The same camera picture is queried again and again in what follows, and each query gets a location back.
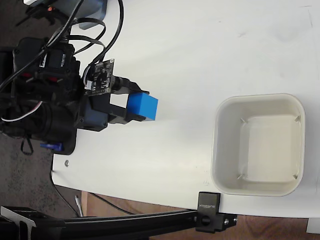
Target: circuit board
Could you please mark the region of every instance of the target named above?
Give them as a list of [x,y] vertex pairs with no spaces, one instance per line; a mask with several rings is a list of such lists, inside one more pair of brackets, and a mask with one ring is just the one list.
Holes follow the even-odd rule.
[[99,62],[90,69],[86,76],[86,95],[94,96],[111,92],[111,78],[113,77],[114,59]]

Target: blue motor bracket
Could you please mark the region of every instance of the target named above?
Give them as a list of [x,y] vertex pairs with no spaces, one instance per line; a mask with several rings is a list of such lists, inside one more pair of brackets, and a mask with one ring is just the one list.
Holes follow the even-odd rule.
[[56,144],[40,143],[40,147],[45,149],[51,149],[57,152],[61,152],[64,149],[64,146],[62,143],[56,143]]

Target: wooden floor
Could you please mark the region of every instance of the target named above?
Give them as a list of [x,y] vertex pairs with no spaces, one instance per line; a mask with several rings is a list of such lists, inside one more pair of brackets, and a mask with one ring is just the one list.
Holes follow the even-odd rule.
[[[176,211],[179,208],[148,204],[120,198],[101,196],[113,204],[136,214]],[[85,216],[125,216],[115,208],[87,192],[82,192],[82,210]],[[194,229],[153,236],[154,240],[306,240],[319,239],[320,234],[306,233],[308,219],[260,216],[238,216],[237,225],[215,234],[196,232]]]

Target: white wire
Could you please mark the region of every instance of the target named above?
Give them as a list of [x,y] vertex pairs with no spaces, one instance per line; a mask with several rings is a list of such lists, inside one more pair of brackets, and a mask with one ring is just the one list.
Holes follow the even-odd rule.
[[18,118],[15,118],[15,119],[4,119],[1,117],[2,121],[4,122],[16,122],[16,121],[19,121],[21,119],[24,119],[25,117],[29,116],[30,114],[33,114],[35,111],[38,110],[38,108],[40,108],[42,104],[42,101],[40,101],[35,107],[34,109],[32,109],[30,112],[26,113],[25,115],[21,116],[21,117],[18,117]]

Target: black clamp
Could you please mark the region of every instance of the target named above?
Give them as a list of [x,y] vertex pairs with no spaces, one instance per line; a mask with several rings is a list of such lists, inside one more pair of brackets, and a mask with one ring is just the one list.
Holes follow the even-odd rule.
[[236,214],[219,212],[220,193],[199,192],[195,230],[198,232],[222,232],[237,224]]

